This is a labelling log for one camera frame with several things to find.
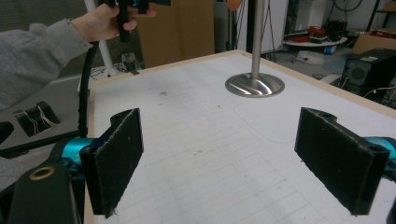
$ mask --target silver stand base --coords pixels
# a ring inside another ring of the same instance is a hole
[[[281,93],[285,89],[285,83],[268,74],[259,73],[257,79],[252,79],[250,73],[245,73],[228,78],[225,87],[239,96],[261,98]]]

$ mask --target human hand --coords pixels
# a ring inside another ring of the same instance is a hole
[[[71,21],[76,30],[89,42],[107,40],[120,35],[117,15],[120,13],[118,6],[109,7],[102,4],[96,9]],[[123,28],[131,31],[136,27],[137,17],[155,17],[156,12],[148,10],[147,14],[139,14],[135,7],[128,7],[128,22],[123,24]]]

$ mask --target white table surface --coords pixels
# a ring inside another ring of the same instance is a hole
[[[279,95],[251,99],[225,81],[251,70],[242,51],[148,69],[92,87],[90,135],[140,108],[145,152],[116,215],[96,223],[385,223],[396,185],[382,179],[370,215],[354,217],[294,152],[302,106],[360,136],[396,137],[396,113],[280,65]]]

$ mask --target person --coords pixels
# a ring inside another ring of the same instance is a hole
[[[118,6],[102,4],[73,20],[65,19],[50,26],[33,23],[28,31],[0,33],[0,111],[12,107],[39,91],[59,76],[70,60],[88,51],[90,42],[119,35]],[[128,8],[123,28],[136,27],[136,17],[154,17],[154,10],[138,14]]]

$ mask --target gray sleeve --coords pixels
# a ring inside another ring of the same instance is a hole
[[[69,20],[0,33],[0,111],[48,85],[91,46]]]

